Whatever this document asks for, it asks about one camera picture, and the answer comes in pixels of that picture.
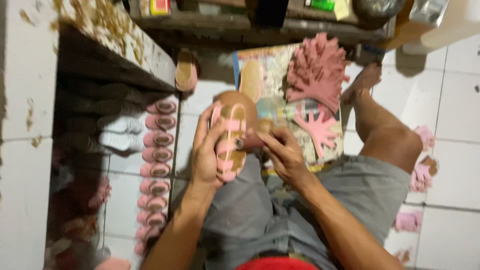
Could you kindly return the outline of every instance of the gray shorts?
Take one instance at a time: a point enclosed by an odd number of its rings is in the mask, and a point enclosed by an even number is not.
[[[255,155],[248,155],[240,175],[215,195],[200,238],[206,268],[235,269],[258,253],[275,250],[306,255],[322,270],[342,269],[329,256],[320,226],[298,194],[278,196],[265,187],[260,169]],[[317,177],[383,245],[407,196],[410,175],[373,158],[345,156]]]

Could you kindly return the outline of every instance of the red shirt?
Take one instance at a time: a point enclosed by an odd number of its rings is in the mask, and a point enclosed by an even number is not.
[[[319,270],[314,265],[288,257],[267,257],[246,262],[235,270]]]

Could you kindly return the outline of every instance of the bare foot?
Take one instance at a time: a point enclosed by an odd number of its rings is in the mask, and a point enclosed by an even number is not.
[[[355,78],[352,85],[342,94],[340,100],[343,104],[349,105],[363,91],[369,91],[374,85],[381,82],[382,66],[371,63],[366,66]]]

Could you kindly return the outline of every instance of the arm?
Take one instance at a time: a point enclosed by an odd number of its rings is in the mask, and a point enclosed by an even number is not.
[[[274,129],[272,133],[282,143],[258,134],[267,145],[264,151],[272,158],[277,174],[307,201],[342,266],[346,270],[402,270],[400,262],[308,171],[293,134],[287,129]]]
[[[223,182],[216,177],[215,142],[225,132],[223,119],[208,131],[208,120],[216,103],[200,116],[192,148],[192,179],[179,208],[145,258],[142,270],[188,269],[216,191]]]
[[[190,184],[159,241],[144,260],[142,270],[188,269],[215,190]]]

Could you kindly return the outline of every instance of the leg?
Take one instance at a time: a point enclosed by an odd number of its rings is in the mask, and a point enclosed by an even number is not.
[[[412,173],[423,145],[420,136],[370,96],[369,88],[380,81],[381,74],[381,66],[369,65],[342,100],[352,103],[355,110],[357,133],[365,143],[360,155],[394,164]]]
[[[365,68],[342,95],[352,103],[357,132],[365,143],[360,156],[346,157],[319,174],[325,188],[383,244],[405,200],[410,174],[422,151],[420,137],[378,105],[369,89],[380,82],[381,67]]]
[[[217,191],[204,220],[201,242],[257,238],[264,234],[272,217],[273,206],[262,181],[260,162],[249,154],[240,175]]]

